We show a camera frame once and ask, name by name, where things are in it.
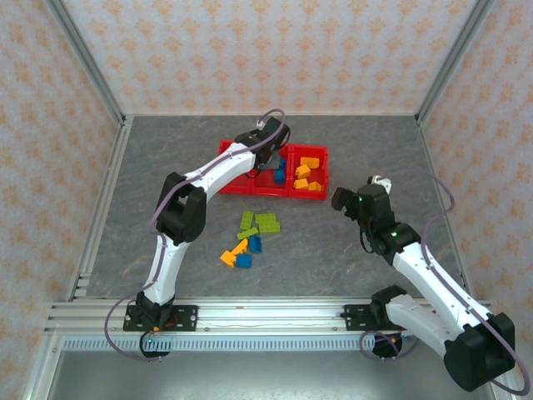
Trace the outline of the aluminium table side rail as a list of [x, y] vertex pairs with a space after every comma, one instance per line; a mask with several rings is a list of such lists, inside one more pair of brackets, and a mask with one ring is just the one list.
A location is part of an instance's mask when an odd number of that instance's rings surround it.
[[436, 194], [437, 194], [437, 198], [438, 198], [440, 209], [441, 209], [441, 211], [438, 214], [436, 214], [434, 217], [432, 217], [425, 225], [423, 233], [422, 233], [422, 241], [423, 243], [427, 242], [431, 229], [437, 224], [442, 223], [446, 226], [446, 231], [447, 231], [450, 243], [451, 243], [451, 248], [454, 253], [456, 262], [457, 262], [457, 267], [459, 269], [462, 286], [465, 288], [465, 290], [468, 293], [475, 296], [477, 292], [475, 289], [475, 285], [471, 279], [470, 271], [466, 264], [466, 256], [461, 250], [458, 232], [456, 230], [455, 224], [453, 223], [450, 217], [451, 213], [456, 208], [455, 197], [452, 194], [451, 189], [445, 182], [445, 179], [442, 178], [439, 174], [439, 170], [436, 166], [436, 162], [430, 150], [429, 139], [426, 137], [426, 134], [424, 132], [422, 120], [417, 119], [417, 115], [416, 115], [415, 120], [416, 120], [416, 124], [418, 127], [419, 136], [420, 136], [420, 139], [421, 139], [424, 151], [425, 151], [428, 168], [430, 171], [429, 172], [430, 179], [432, 180], [434, 187], [436, 189]]
[[82, 297], [87, 293], [86, 287], [92, 276], [92, 270], [94, 268], [105, 223], [107, 221], [108, 210], [112, 201], [124, 153], [126, 151], [133, 119], [133, 115], [127, 114], [124, 120], [119, 124], [117, 135], [107, 160], [104, 174], [102, 175], [97, 202], [92, 214], [91, 224], [87, 231], [82, 253], [77, 262], [77, 266], [74, 269], [69, 289], [67, 290], [66, 300], [68, 302], [76, 298], [78, 292], [82, 293]]

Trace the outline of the aluminium corner post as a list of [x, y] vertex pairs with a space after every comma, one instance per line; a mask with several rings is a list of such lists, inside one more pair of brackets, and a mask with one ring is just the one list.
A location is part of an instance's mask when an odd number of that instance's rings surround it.
[[433, 79], [420, 108], [414, 115], [418, 127], [421, 127], [430, 117], [434, 106], [440, 99], [446, 85], [451, 80], [460, 61], [465, 56], [468, 47], [471, 45], [471, 42], [474, 40], [495, 2], [496, 0], [475, 1], [474, 7], [471, 9], [455, 41], [451, 45], [451, 49], [446, 54], [444, 62], [441, 64]]
[[122, 126], [126, 120], [126, 114], [120, 107], [114, 93], [112, 92], [107, 79], [104, 77], [101, 68], [82, 36], [72, 14], [69, 12], [64, 0], [43, 0], [47, 8], [54, 16], [58, 26], [62, 29], [67, 38], [70, 48], [76, 54], [84, 71], [87, 73], [93, 86], [96, 88], [99, 97], [102, 99], [105, 108], [112, 116], [112, 119]]

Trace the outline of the large green lego brick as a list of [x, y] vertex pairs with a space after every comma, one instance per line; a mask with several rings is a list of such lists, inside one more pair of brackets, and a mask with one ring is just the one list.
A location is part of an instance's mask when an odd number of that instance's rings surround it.
[[279, 233], [281, 231], [281, 225], [273, 212], [258, 213], [255, 216], [255, 222], [260, 234]]

